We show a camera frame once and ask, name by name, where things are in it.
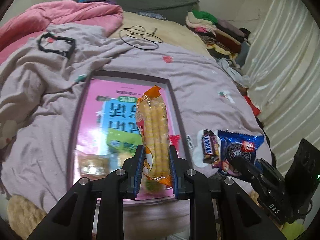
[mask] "pink comforter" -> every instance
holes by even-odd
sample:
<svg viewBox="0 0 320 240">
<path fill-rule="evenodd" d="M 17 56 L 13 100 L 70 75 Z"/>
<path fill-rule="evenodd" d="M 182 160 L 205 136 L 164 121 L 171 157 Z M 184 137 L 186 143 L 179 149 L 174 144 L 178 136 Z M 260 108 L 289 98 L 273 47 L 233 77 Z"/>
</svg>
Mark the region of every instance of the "pink comforter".
<svg viewBox="0 0 320 240">
<path fill-rule="evenodd" d="M 121 26 L 123 10 L 103 2 L 77 3 L 71 0 L 36 4 L 0 28 L 0 64 L 28 38 L 39 36 L 49 24 L 98 25 L 110 36 Z"/>
</svg>

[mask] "green cloth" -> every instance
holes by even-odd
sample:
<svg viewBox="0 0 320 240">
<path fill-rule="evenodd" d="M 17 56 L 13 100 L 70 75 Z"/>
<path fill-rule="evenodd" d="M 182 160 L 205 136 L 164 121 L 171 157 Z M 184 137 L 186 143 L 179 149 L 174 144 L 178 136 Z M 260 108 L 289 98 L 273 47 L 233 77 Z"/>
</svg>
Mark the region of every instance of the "green cloth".
<svg viewBox="0 0 320 240">
<path fill-rule="evenodd" d="M 296 221 L 292 224 L 285 223 L 281 232 L 288 240 L 294 240 L 300 236 L 304 231 L 303 225 L 297 223 Z"/>
<path fill-rule="evenodd" d="M 197 10 L 192 10 L 192 13 L 197 19 L 208 20 L 213 24 L 218 23 L 218 19 L 208 12 L 199 12 Z"/>
</svg>

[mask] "white curtain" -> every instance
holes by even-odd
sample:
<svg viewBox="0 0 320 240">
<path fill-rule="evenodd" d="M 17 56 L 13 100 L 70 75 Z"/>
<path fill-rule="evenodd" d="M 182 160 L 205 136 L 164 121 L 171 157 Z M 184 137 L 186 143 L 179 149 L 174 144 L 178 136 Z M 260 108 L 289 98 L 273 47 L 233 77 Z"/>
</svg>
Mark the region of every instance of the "white curtain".
<svg viewBox="0 0 320 240">
<path fill-rule="evenodd" d="M 273 0 L 250 35 L 244 72 L 277 168 L 284 175 L 302 138 L 320 149 L 320 31 L 301 0 Z"/>
</svg>

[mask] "silver bolt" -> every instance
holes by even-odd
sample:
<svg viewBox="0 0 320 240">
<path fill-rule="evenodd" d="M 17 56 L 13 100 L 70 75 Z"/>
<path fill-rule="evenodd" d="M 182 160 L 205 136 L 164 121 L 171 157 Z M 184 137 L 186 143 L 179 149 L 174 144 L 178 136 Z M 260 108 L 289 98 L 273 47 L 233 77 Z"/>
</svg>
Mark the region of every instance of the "silver bolt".
<svg viewBox="0 0 320 240">
<path fill-rule="evenodd" d="M 116 171 L 116 174 L 119 176 L 122 176 L 123 174 L 125 174 L 125 170 L 124 169 L 119 169 Z"/>
<path fill-rule="evenodd" d="M 224 183 L 227 185 L 232 185 L 235 181 L 231 178 L 225 178 Z"/>
<path fill-rule="evenodd" d="M 81 178 L 80 180 L 79 180 L 79 183 L 81 184 L 81 185 L 85 185 L 85 184 L 87 184 L 89 182 L 89 180 L 87 179 L 87 178 Z"/>
<path fill-rule="evenodd" d="M 189 176 L 194 176 L 194 175 L 197 174 L 197 172 L 196 172 L 195 170 L 193 170 L 193 169 L 190 169 L 190 170 L 187 170 L 187 174 L 188 174 Z"/>
</svg>

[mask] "black device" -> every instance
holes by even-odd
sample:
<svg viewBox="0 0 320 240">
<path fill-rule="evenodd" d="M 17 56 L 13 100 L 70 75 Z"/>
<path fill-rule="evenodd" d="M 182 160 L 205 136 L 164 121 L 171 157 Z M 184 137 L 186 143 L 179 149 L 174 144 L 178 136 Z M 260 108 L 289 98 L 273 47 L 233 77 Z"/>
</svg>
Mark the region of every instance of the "black device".
<svg viewBox="0 0 320 240">
<path fill-rule="evenodd" d="M 122 169 L 95 181 L 81 178 L 39 223 L 28 240 L 90 240 L 97 198 L 101 200 L 96 239 L 123 240 L 122 199 L 134 199 L 137 196 L 144 158 L 145 149 L 138 145 L 135 156 L 127 159 Z M 286 239 L 268 217 L 270 213 L 280 222 L 293 218 L 294 208 L 290 206 L 285 181 L 267 162 L 260 162 L 263 173 L 240 156 L 232 160 L 232 165 L 249 176 L 253 188 L 260 195 L 258 201 L 267 214 L 232 178 L 221 181 L 208 179 L 199 171 L 191 169 L 187 160 L 178 158 L 174 146 L 169 147 L 175 197 L 178 200 L 190 199 L 190 240 L 217 239 L 213 198 L 218 207 L 223 240 Z M 277 201 L 281 203 L 281 209 L 274 212 L 270 203 L 277 205 Z M 309 228 L 298 239 L 315 239 L 319 234 L 319 222 L 318 212 Z"/>
<path fill-rule="evenodd" d="M 65 41 L 66 43 L 68 43 L 70 45 L 69 50 L 56 50 L 56 49 L 46 49 L 44 47 L 41 46 L 41 41 L 42 39 L 47 39 L 47 38 L 52 38 L 56 41 L 58 40 L 62 40 Z M 38 40 L 38 49 L 40 51 L 43 52 L 52 52 L 52 53 L 56 53 L 59 55 L 62 55 L 64 57 L 66 57 L 67 59 L 70 59 L 71 55 L 73 54 L 74 50 L 76 48 L 76 40 L 69 38 L 69 37 L 62 37 L 62 36 L 54 36 L 52 33 L 48 32 L 46 34 L 43 34 L 40 39 Z"/>
</svg>

